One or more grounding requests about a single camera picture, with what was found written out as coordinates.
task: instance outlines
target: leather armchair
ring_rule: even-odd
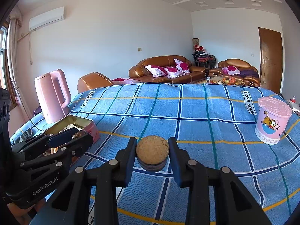
[[[174,58],[182,62],[186,62],[189,66],[190,73],[186,73],[185,75],[174,79],[168,79],[166,77],[153,77],[151,72],[145,68],[145,66],[148,65],[157,65],[160,67],[175,67]],[[187,84],[191,83],[192,81],[204,78],[207,72],[208,68],[192,66],[192,63],[185,57],[172,55],[147,58],[140,61],[136,66],[133,66],[129,70],[129,77],[131,79],[140,80],[142,82]]]
[[[211,69],[208,73],[208,76],[211,77],[213,75],[218,75],[218,76],[221,76],[224,78],[234,77],[236,79],[243,80],[245,83],[245,86],[258,86],[258,87],[260,86],[259,78],[256,78],[253,76],[246,76],[243,78],[238,75],[224,74],[222,68],[227,67],[227,66],[235,66],[240,71],[245,70],[245,69],[248,69],[248,70],[250,69],[250,70],[254,70],[254,71],[258,72],[256,67],[251,66],[246,61],[243,61],[241,59],[227,59],[225,61],[220,61],[218,63],[218,68]]]
[[[79,78],[77,91],[78,93],[82,93],[88,90],[107,86],[114,86],[114,83],[105,75],[92,72]]]

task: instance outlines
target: blue checkered bedspread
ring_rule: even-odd
[[[230,167],[272,224],[282,225],[300,201],[299,118],[293,114],[280,142],[267,145],[256,137],[257,115],[247,111],[241,91],[249,91],[256,112],[257,99],[271,96],[256,87],[223,85],[171,85],[142,83],[116,85],[95,90],[81,108],[89,91],[78,94],[69,105],[70,113],[93,119],[100,139],[74,166],[99,167],[126,148],[129,137],[174,136],[181,149],[203,165]],[[32,128],[35,134],[49,128],[42,114],[35,116],[12,137]],[[211,225],[215,224],[212,190]],[[150,174],[135,161],[129,186],[117,189],[118,217],[125,224],[184,224],[188,189],[179,189],[172,169]],[[94,200],[91,199],[90,210]]]

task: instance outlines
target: pink tin box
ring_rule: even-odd
[[[285,102],[272,97],[259,98],[258,105],[256,136],[266,144],[275,145],[287,126],[292,110]]]
[[[78,130],[85,130],[90,135],[92,135],[94,142],[93,144],[100,138],[98,129],[93,122],[92,119],[88,118],[82,118],[79,116],[74,115],[67,115],[60,121],[58,121],[56,124],[54,124],[52,127],[48,128],[45,131],[45,134],[58,134],[61,131],[64,131],[66,129],[70,128],[77,128]],[[56,153],[59,147],[57,148],[51,148],[49,154]],[[78,157],[72,157],[72,164],[78,159]]]

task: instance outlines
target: round cookie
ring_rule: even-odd
[[[162,170],[169,155],[168,142],[159,136],[150,135],[142,138],[136,147],[136,156],[139,163],[147,171]]]

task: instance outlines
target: window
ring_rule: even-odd
[[[0,29],[0,48],[6,49],[7,28],[2,26]]]
[[[14,90],[11,78],[9,76],[8,60],[7,60],[7,31],[8,24],[0,29],[0,87],[10,92],[10,110],[16,105],[16,92]]]

